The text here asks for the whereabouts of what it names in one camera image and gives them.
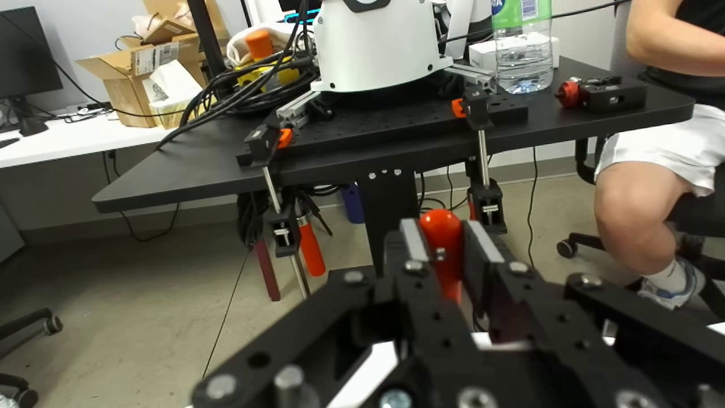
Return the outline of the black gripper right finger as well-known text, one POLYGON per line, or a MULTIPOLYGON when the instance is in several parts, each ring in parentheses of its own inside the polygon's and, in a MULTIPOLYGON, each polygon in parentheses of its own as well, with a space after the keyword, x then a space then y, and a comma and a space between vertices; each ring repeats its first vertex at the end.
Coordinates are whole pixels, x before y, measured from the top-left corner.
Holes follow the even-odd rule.
POLYGON ((558 285, 499 248, 476 221, 464 221, 464 291, 473 310, 488 319, 495 344, 528 342, 554 368, 579 376, 604 365, 604 344, 589 322, 558 285))

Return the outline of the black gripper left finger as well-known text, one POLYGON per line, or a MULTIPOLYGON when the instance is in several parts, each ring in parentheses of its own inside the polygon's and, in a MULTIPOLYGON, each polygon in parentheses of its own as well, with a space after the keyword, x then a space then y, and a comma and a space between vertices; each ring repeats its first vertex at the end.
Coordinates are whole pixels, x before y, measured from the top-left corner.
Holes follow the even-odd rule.
POLYGON ((382 383, 382 408, 485 408, 476 379, 478 344, 440 291, 422 226, 408 217, 384 255, 401 306, 399 365, 382 383))

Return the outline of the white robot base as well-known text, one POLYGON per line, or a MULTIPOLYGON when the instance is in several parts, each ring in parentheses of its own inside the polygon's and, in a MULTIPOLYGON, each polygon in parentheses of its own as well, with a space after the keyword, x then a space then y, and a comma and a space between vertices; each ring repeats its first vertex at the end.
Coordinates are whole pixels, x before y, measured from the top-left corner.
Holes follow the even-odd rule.
POLYGON ((440 53, 430 0, 321 0, 313 39, 321 93, 391 88, 452 64, 440 53))

